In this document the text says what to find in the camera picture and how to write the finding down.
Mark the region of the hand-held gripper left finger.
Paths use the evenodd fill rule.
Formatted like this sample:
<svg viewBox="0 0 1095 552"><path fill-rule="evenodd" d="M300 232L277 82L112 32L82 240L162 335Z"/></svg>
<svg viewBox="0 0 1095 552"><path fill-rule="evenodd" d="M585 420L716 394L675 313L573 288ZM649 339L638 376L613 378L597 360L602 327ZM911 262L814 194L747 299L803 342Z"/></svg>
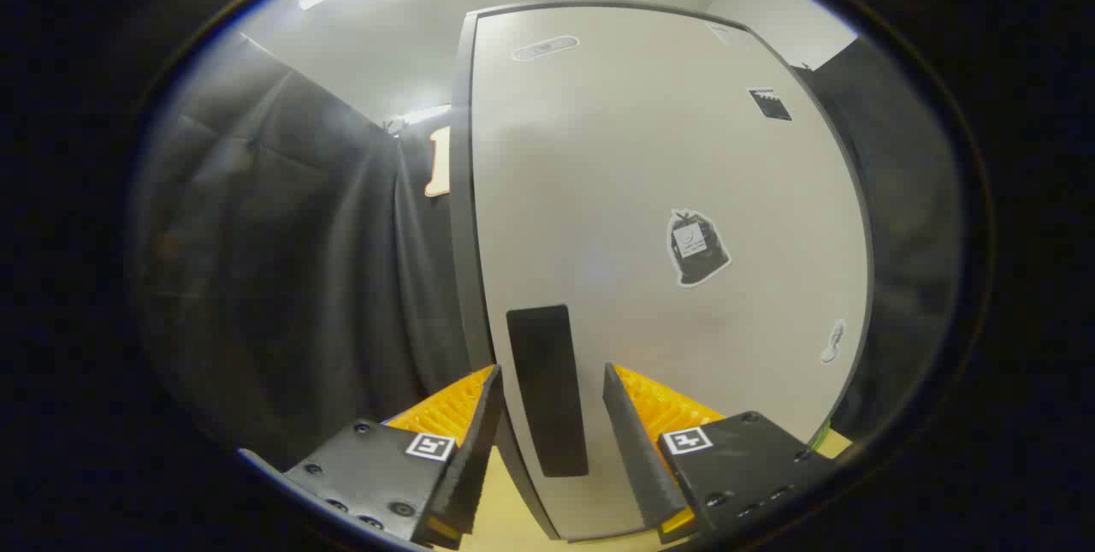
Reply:
<svg viewBox="0 0 1095 552"><path fill-rule="evenodd" d="M458 551L476 527L503 406L503 373L489 365L395 417L351 419L289 469L238 455L341 545Z"/></svg>

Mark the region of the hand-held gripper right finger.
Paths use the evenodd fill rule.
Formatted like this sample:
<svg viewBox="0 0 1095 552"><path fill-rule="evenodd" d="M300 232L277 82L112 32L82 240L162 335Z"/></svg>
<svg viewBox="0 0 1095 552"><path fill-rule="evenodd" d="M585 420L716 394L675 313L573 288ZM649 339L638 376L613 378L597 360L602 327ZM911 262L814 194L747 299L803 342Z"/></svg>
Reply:
<svg viewBox="0 0 1095 552"><path fill-rule="evenodd" d="M661 543L754 534L837 470L759 412L722 415L625 366L606 365L602 399L642 525Z"/></svg>

